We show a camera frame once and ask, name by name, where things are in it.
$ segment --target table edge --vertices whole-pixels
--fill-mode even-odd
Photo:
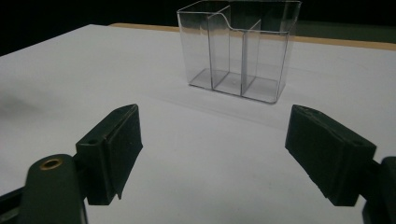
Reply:
[[[142,29],[142,30],[179,32],[178,27],[175,27],[175,26],[147,25],[147,24],[122,23],[122,22],[112,23],[109,26],[121,27],[121,28]],[[313,44],[336,45],[336,46],[365,48],[365,49],[396,50],[396,44],[384,43],[384,42],[329,39],[329,38],[318,38],[318,37],[308,37],[308,36],[295,36],[294,40],[297,42],[313,43]]]

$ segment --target transparent acrylic box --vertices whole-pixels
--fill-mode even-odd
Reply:
[[[177,11],[190,85],[275,103],[299,1],[199,1]]]

